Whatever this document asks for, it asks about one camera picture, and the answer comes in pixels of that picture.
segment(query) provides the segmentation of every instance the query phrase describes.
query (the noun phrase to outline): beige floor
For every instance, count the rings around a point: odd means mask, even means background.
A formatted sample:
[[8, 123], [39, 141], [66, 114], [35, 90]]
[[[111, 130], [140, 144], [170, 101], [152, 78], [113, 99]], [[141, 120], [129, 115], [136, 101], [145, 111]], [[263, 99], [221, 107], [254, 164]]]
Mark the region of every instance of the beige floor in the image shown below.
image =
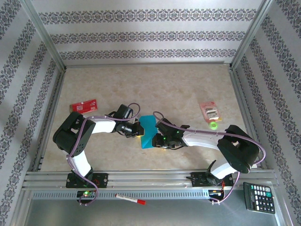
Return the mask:
[[[65, 154], [52, 141], [54, 132], [69, 115], [69, 105], [97, 99], [104, 115], [120, 104], [137, 102], [141, 115], [162, 112], [172, 123], [209, 129], [199, 103], [214, 100], [222, 114], [219, 128], [236, 124], [245, 130], [227, 65], [137, 65], [68, 69], [51, 129], [42, 171], [69, 171]], [[141, 149], [139, 138], [118, 134], [91, 136], [87, 159], [94, 170], [205, 169], [222, 154], [203, 147], [180, 150]]]

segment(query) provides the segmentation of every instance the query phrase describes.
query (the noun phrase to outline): marker pen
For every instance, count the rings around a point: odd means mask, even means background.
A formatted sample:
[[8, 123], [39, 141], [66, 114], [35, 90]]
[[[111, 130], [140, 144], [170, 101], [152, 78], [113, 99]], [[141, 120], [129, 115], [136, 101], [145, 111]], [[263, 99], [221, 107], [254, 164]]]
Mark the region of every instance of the marker pen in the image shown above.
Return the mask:
[[131, 202], [136, 202], [136, 203], [139, 203], [141, 205], [145, 205], [146, 204], [146, 201], [144, 201], [144, 200], [136, 199], [136, 198], [132, 198], [132, 197], [128, 197], [128, 196], [121, 195], [121, 194], [116, 194], [115, 197], [119, 198], [119, 199], [128, 200], [128, 201], [131, 201]]

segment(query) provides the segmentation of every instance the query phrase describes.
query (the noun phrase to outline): gray metal floor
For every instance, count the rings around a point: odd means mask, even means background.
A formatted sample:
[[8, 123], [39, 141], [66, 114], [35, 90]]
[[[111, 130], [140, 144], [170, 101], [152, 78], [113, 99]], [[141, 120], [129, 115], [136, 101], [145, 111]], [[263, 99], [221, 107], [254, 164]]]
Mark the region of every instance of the gray metal floor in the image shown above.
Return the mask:
[[254, 226], [277, 225], [274, 215], [247, 211], [242, 190], [220, 206], [207, 200], [98, 200], [81, 207], [73, 200], [32, 200], [27, 226]]

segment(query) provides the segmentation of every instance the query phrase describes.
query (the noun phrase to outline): patterned wallpaper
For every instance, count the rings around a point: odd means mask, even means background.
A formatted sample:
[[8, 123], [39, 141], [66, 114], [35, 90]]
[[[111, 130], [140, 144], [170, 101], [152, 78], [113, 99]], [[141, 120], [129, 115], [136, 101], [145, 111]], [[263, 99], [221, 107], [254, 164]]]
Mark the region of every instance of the patterned wallpaper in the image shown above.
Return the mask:
[[294, 225], [301, 225], [300, 15], [301, 1], [275, 1], [236, 69]]
[[33, 164], [59, 71], [20, 3], [0, 0], [0, 7], [0, 226], [5, 226]]
[[68, 65], [230, 63], [261, 0], [35, 0]]

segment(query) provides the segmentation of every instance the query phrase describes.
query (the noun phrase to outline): red pen cap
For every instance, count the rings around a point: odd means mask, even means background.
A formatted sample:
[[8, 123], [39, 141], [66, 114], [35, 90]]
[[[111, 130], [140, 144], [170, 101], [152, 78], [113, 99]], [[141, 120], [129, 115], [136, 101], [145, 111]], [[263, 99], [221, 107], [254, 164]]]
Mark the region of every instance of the red pen cap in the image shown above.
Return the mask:
[[146, 204], [146, 201], [141, 200], [141, 199], [138, 199], [137, 203], [139, 203], [139, 204], [141, 204], [141, 205], [145, 205], [145, 204]]

